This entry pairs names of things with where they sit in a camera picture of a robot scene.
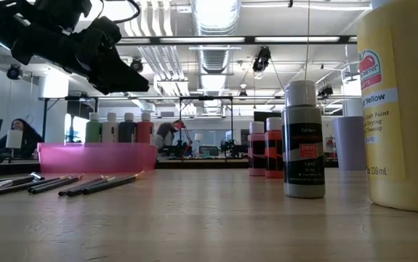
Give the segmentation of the black metal frame station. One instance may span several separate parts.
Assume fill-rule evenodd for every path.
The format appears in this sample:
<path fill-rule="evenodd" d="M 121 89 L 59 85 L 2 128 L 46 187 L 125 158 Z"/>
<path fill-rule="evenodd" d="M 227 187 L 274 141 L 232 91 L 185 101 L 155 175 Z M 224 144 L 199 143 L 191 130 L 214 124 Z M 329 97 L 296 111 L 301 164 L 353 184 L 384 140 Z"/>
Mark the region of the black metal frame station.
<path fill-rule="evenodd" d="M 223 103 L 225 100 L 230 101 L 230 108 L 233 107 L 234 100 L 240 101 L 248 101 L 253 102 L 254 105 L 259 105 L 258 100 L 280 100 L 283 99 L 283 96 L 209 96 L 209 95 L 202 95 L 202 96 L 128 96 L 128 97 L 110 97 L 110 96 L 66 96 L 61 98 L 39 98 L 39 100 L 44 101 L 44 109 L 47 109 L 47 104 L 50 100 L 60 101 L 78 101 L 84 102 L 93 100 L 95 102 L 95 111 L 98 111 L 98 106 L 100 101 L 129 101 L 135 103 L 136 100 L 142 100 L 145 102 L 156 102 L 156 101 L 166 101 L 166 102 L 178 102 L 179 110 L 182 111 L 182 103 L 188 102 L 191 103 L 193 100 L 197 101 L 212 101 L 212 100 L 220 100 Z"/>

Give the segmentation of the silver ceiling duct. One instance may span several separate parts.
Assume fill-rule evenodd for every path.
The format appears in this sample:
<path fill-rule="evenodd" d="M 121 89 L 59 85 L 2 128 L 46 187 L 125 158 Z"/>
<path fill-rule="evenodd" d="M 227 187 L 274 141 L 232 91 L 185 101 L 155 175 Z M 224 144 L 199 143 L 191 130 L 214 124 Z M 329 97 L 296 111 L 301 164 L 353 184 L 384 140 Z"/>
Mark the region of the silver ceiling duct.
<path fill-rule="evenodd" d="M 241 12 L 241 0 L 190 0 L 196 36 L 232 36 Z M 200 85 L 205 92 L 220 92 L 225 88 L 230 50 L 203 49 L 198 52 L 202 76 Z"/>

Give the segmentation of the small red paint bottle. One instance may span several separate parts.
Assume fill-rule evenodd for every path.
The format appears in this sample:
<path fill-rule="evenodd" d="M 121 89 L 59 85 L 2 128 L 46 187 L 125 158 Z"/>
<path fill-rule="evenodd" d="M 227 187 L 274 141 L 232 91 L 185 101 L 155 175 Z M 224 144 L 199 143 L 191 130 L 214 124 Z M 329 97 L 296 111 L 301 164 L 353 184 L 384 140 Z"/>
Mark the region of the small red paint bottle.
<path fill-rule="evenodd" d="M 282 178 L 284 176 L 282 122 L 280 117 L 266 119 L 265 158 L 267 161 L 265 176 Z"/>

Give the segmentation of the small grey paint bottle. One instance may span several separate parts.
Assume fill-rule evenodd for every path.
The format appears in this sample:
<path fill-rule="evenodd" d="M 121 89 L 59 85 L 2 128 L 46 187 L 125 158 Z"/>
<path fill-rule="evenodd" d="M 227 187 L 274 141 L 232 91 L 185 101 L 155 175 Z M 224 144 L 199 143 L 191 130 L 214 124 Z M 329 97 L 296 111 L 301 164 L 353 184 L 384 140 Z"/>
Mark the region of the small grey paint bottle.
<path fill-rule="evenodd" d="M 291 82 L 285 87 L 284 193 L 288 197 L 320 199 L 326 194 L 321 111 L 315 83 Z"/>

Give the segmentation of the small pink paint bottle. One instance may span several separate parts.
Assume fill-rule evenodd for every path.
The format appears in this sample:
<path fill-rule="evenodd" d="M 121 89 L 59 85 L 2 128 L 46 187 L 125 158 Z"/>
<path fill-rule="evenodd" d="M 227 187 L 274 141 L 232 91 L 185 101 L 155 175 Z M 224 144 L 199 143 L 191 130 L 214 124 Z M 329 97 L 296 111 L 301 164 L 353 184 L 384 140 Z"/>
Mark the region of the small pink paint bottle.
<path fill-rule="evenodd" d="M 248 135 L 249 175 L 265 177 L 265 132 L 263 122 L 250 122 Z"/>

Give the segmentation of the large black paint bottle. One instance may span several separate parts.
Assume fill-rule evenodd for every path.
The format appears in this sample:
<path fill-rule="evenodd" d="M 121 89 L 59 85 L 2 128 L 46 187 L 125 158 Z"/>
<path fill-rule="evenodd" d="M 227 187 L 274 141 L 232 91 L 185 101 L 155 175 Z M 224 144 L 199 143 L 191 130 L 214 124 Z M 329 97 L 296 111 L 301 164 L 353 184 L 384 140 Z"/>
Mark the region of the large black paint bottle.
<path fill-rule="evenodd" d="M 137 123 L 134 122 L 133 113 L 125 113 L 124 121 L 118 125 L 118 141 L 119 143 L 135 142 Z"/>

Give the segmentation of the lavender plastic cup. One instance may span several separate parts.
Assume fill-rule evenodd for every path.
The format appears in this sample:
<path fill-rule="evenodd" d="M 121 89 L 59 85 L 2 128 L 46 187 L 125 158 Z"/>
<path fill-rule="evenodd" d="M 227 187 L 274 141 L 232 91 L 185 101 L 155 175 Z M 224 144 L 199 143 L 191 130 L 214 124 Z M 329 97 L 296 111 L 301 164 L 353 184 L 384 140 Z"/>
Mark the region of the lavender plastic cup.
<path fill-rule="evenodd" d="M 366 149 L 362 116 L 345 116 L 333 120 L 338 165 L 341 171 L 364 171 Z"/>

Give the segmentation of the black ceiling spotlight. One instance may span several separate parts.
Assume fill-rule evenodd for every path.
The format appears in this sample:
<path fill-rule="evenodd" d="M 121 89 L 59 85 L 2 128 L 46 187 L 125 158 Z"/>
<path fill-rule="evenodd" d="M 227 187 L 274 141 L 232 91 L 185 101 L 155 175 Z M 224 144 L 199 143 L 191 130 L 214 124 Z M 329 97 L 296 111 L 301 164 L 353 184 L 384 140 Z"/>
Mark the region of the black ceiling spotlight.
<path fill-rule="evenodd" d="M 318 99 L 327 99 L 329 96 L 334 94 L 333 87 L 331 85 L 326 85 L 321 87 L 318 90 L 317 98 Z"/>
<path fill-rule="evenodd" d="M 19 80 L 23 77 L 23 71 L 19 64 L 12 64 L 7 70 L 7 78 L 10 80 Z"/>
<path fill-rule="evenodd" d="M 260 51 L 254 59 L 254 64 L 252 66 L 253 72 L 263 72 L 268 67 L 270 59 L 270 48 L 267 46 L 261 47 Z"/>
<path fill-rule="evenodd" d="M 141 73 L 144 69 L 141 57 L 134 57 L 129 65 L 134 71 Z"/>

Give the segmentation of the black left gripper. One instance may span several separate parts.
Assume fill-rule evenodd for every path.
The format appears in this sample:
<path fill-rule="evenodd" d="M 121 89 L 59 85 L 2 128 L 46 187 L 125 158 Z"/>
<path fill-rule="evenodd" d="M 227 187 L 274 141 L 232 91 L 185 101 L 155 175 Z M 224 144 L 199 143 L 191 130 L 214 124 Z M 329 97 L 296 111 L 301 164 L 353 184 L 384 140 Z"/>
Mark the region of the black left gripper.
<path fill-rule="evenodd" d="M 119 57 L 115 48 L 119 40 L 118 26 L 107 17 L 69 35 L 32 23 L 21 30 L 12 45 L 12 56 L 25 65 L 38 56 L 70 72 L 88 75 L 89 83 L 104 95 L 148 91 L 149 81 Z"/>

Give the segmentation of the black aluminium table frame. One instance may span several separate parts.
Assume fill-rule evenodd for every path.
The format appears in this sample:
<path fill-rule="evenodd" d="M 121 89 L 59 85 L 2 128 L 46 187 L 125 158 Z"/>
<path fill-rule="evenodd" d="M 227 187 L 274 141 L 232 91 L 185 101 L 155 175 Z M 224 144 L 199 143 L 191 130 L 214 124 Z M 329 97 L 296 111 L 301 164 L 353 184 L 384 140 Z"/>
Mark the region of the black aluminium table frame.
<path fill-rule="evenodd" d="M 246 169 L 249 163 L 246 159 L 189 159 L 186 161 L 168 160 L 157 162 L 156 169 Z M 0 176 L 19 175 L 23 173 L 39 172 L 40 164 L 35 161 L 15 161 L 0 164 Z"/>

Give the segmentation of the large yellow paint bottle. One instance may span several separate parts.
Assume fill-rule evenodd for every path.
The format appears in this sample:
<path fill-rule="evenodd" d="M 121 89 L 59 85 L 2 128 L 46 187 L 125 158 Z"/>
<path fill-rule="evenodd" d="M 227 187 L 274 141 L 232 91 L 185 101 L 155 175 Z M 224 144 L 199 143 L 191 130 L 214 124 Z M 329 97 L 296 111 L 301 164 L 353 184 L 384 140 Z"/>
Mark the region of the large yellow paint bottle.
<path fill-rule="evenodd" d="M 418 0 L 372 0 L 358 24 L 373 203 L 418 212 Z"/>

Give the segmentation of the large green paint bottle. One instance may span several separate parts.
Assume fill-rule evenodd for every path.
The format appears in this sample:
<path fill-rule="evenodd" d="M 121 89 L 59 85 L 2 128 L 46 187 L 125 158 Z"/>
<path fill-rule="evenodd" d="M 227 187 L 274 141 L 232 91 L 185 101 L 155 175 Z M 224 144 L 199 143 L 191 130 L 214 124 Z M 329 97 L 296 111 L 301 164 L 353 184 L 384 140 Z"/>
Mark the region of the large green paint bottle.
<path fill-rule="evenodd" d="M 101 142 L 102 123 L 97 112 L 89 114 L 89 121 L 86 123 L 86 143 L 100 143 Z"/>

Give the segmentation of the large red paint bottle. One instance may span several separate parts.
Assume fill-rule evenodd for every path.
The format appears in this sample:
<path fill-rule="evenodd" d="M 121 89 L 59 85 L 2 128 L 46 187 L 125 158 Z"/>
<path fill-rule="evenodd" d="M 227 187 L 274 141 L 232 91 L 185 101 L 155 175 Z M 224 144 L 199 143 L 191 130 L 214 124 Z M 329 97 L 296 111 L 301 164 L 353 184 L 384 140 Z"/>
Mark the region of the large red paint bottle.
<path fill-rule="evenodd" d="M 141 121 L 137 123 L 136 142 L 153 145 L 154 123 L 151 121 L 149 112 L 142 112 Z"/>

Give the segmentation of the black overhead light bar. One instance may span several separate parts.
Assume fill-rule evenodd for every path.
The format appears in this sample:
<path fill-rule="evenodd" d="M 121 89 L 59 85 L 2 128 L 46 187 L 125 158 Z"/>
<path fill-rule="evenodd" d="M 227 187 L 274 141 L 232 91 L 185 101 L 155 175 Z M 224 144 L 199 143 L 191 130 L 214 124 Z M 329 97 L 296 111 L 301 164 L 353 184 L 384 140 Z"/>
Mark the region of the black overhead light bar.
<path fill-rule="evenodd" d="M 123 37 L 117 46 L 357 44 L 357 36 L 146 36 Z"/>

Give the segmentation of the black background screen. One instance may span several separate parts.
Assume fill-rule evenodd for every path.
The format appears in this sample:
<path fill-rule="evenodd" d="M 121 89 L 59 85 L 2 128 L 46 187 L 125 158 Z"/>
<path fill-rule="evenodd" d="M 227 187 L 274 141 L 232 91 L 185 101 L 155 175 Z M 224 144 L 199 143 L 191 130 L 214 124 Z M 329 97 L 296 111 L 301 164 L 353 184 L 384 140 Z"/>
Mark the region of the black background screen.
<path fill-rule="evenodd" d="M 267 112 L 267 111 L 255 111 L 254 121 L 255 122 L 266 122 L 267 118 L 270 117 L 281 117 L 281 112 Z"/>

